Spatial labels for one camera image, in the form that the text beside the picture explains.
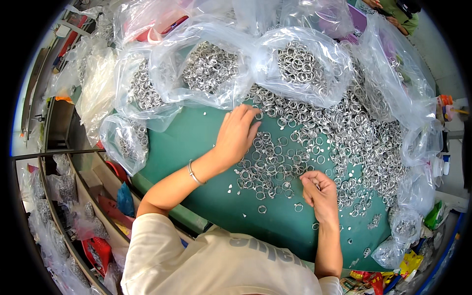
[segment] person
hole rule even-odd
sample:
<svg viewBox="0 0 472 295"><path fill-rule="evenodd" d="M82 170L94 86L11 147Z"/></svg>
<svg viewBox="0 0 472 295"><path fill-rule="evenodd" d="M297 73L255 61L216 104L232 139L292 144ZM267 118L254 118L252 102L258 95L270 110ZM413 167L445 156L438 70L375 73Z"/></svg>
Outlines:
<svg viewBox="0 0 472 295"><path fill-rule="evenodd" d="M215 147L191 161L193 175L183 167L146 193L126 255L124 294L342 294L336 185L319 171L300 176L303 198L320 224L314 274L288 249L221 228L199 235L184 249L168 218L194 189L244 157L261 124L250 126L259 112L242 104L227 113Z"/></svg>
<svg viewBox="0 0 472 295"><path fill-rule="evenodd" d="M360 8L364 2L374 10L386 12L387 20L405 36L412 35L418 26L418 14L421 8L410 0L357 0L356 8Z"/></svg>

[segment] white t-shirt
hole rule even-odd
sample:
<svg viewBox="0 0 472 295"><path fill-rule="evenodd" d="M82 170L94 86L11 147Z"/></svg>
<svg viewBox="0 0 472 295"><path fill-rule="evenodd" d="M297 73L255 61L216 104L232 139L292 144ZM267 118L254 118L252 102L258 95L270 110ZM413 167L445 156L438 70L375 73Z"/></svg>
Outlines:
<svg viewBox="0 0 472 295"><path fill-rule="evenodd" d="M157 213L133 223L123 293L159 295L341 295L336 277L320 280L288 249L220 228L186 249L172 222Z"/></svg>

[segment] green table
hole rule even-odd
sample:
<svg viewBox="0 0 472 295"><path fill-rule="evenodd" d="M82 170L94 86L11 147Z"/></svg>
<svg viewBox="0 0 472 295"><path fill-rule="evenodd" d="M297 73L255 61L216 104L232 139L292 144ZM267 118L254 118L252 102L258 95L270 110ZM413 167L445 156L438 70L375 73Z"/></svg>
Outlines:
<svg viewBox="0 0 472 295"><path fill-rule="evenodd" d="M225 113L226 111L210 107L196 109L185 107L166 132L156 133L148 130L149 158L146 167L134 177L135 186L145 193L150 185L184 167L189 159L196 159L211 149L216 142ZM272 141L276 143L277 138L281 136L289 139L293 128L285 127L284 130L280 130L275 119L264 116L259 130L270 132ZM313 161L309 161L308 164L325 171L333 168L333 164L328 161L329 149L325 135L322 136L324 145L320 155L324 155L326 161L323 165ZM288 149L303 150L299 143L290 140L288 146L284 147L284 154ZM252 147L246 156L250 158L253 150ZM236 184L238 174L234 172L236 168L236 166L230 168L208 181L208 184L197 188L182 202L182 205L230 232L252 235L277 247L288 248L303 260L314 261L318 231L312 229L312 224L315 222L314 212L301 196L303 186L300 180L295 179L291 182L294 191L292 199L277 195L274 199L266 198L259 201L255 197L254 190L245 189L237 194L239 189ZM351 170L354 170L354 177L360 176L360 165L349 168L349 172ZM370 256L364 258L362 254L366 247L373 251L390 234L385 205L376 196L372 201L372 207L367 210L367 216L364 218L360 215L355 218L350 216L352 207L339 212L339 220L344 227L341 231L341 248L345 269L384 271ZM294 206L298 202L304 204L303 210L299 213L295 212ZM258 213L260 205L267 207L266 214ZM377 213L382 213L379 226L368 230L367 224ZM350 238L353 240L352 244L347 242Z"/></svg>

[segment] hand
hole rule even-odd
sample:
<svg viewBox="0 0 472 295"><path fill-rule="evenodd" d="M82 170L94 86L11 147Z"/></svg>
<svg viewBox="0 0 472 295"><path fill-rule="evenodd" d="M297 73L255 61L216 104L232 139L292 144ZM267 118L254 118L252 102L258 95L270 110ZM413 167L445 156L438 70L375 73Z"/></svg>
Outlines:
<svg viewBox="0 0 472 295"><path fill-rule="evenodd" d="M379 0L362 0L365 4L369 5L371 8L383 8Z"/></svg>
<svg viewBox="0 0 472 295"><path fill-rule="evenodd" d="M339 227L337 216L336 184L320 171L308 171L300 176L303 184L303 198L315 210L315 217L321 224Z"/></svg>
<svg viewBox="0 0 472 295"><path fill-rule="evenodd" d="M251 122L260 112L258 108L241 104L226 114L216 145L211 151L215 156L215 163L221 165L221 172L238 163L253 144L261 123L256 122L251 126Z"/></svg>
<svg viewBox="0 0 472 295"><path fill-rule="evenodd" d="M398 20L394 17L387 17L387 20L397 28L400 26L400 24L398 23Z"/></svg>

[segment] person in green shirt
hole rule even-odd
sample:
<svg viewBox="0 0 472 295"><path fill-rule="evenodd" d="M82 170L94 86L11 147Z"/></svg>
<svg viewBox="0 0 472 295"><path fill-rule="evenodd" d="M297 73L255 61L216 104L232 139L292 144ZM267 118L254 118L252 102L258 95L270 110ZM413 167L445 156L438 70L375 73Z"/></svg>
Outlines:
<svg viewBox="0 0 472 295"><path fill-rule="evenodd" d="M405 13L398 7L396 0L357 0L357 8L359 8L358 4L363 5L363 3L360 3L361 1L374 10L383 10L387 14L390 14L391 16L387 16L387 20L397 27L398 30L405 36L412 35L418 26L418 14L408 12ZM409 4L411 4L410 7L414 7L413 11L420 11L420 8L417 5L413 3Z"/></svg>

